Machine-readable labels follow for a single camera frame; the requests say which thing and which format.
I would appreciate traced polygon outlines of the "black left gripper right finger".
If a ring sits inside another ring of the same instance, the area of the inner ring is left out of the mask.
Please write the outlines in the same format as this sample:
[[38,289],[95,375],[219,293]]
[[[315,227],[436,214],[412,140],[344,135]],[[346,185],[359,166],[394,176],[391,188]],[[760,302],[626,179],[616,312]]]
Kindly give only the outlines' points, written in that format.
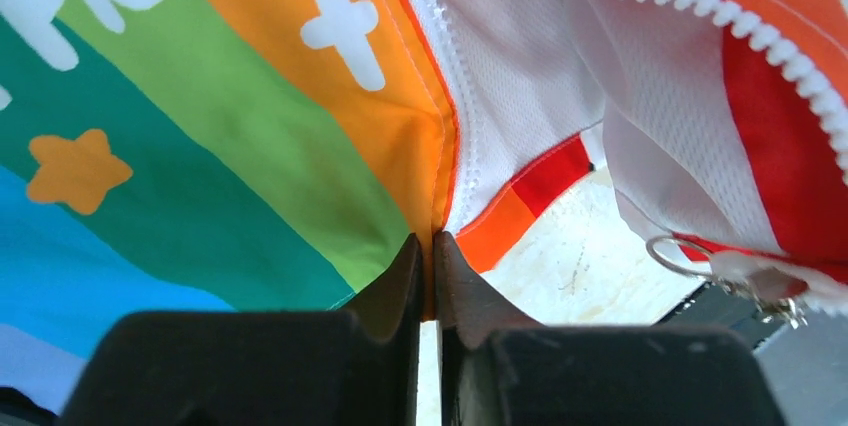
[[708,325],[546,326],[433,239],[446,425],[781,425],[750,347]]

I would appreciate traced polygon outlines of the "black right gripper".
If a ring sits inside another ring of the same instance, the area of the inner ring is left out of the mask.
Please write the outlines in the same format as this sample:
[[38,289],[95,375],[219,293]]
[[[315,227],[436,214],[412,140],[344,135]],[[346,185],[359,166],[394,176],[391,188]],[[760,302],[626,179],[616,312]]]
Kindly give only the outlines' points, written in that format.
[[726,328],[751,350],[756,350],[784,326],[776,320],[763,322],[752,300],[731,296],[711,283],[699,286],[657,321],[657,325],[665,323]]

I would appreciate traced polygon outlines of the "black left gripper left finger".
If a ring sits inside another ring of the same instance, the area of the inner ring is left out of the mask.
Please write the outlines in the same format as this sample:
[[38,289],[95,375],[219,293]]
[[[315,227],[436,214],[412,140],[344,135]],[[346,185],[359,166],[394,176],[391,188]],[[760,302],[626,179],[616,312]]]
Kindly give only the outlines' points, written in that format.
[[422,253],[325,312],[142,312],[105,336],[63,425],[411,425]]

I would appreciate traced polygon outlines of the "rainbow and white kids jacket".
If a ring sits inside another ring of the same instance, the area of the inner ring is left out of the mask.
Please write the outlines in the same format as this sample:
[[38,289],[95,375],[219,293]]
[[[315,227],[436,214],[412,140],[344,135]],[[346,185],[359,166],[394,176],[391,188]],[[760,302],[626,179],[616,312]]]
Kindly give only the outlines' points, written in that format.
[[1,0],[1,386],[152,309],[492,269],[596,167],[678,264],[847,312],[841,0]]

